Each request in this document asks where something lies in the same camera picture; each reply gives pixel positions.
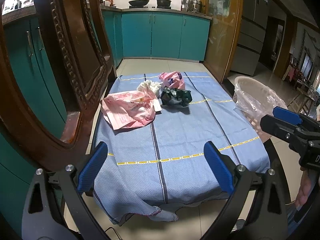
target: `wooden stool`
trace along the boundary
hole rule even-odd
[[[290,101],[290,103],[288,104],[288,108],[289,106],[291,106],[293,111],[297,114],[299,114],[301,110],[303,110],[305,114],[308,116],[310,114],[313,99],[305,91],[301,90],[300,88],[297,88],[297,90],[300,93]]]

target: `countertop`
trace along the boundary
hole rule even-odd
[[[100,5],[101,10],[107,10],[107,11],[117,11],[117,12],[169,12],[169,13],[178,13],[178,14],[185,14],[185,15],[191,15],[195,17],[205,18],[208,20],[212,20],[211,17],[199,14],[199,13],[193,13],[193,12],[183,12],[173,9],[158,9],[158,8],[138,8],[138,9],[119,9],[119,8],[113,8],[110,6],[104,6]],[[21,18],[35,15],[37,14],[36,8],[34,6],[28,6],[24,8],[20,8],[11,12],[8,12],[4,15],[2,15],[2,25],[6,25],[8,23],[11,23],[13,21],[19,20]]]

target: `wok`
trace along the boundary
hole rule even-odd
[[[149,0],[133,0],[133,1],[129,1],[131,6],[145,6],[147,5],[149,2]]]

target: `metal bolt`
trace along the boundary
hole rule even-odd
[[[74,167],[72,164],[68,164],[68,165],[66,166],[66,171],[73,171],[74,168],[75,168],[75,167]]]
[[[238,171],[241,171],[241,172],[246,170],[246,167],[244,165],[239,165],[237,168],[238,168]]]
[[[271,176],[273,176],[273,175],[276,174],[276,171],[275,171],[274,169],[269,169],[269,170],[268,170],[268,173],[269,173]]]
[[[41,175],[42,172],[43,172],[43,169],[41,169],[41,168],[36,170],[36,174],[37,174],[37,175]]]

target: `refrigerator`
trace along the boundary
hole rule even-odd
[[[242,20],[231,70],[253,76],[268,21],[268,0],[243,0]]]

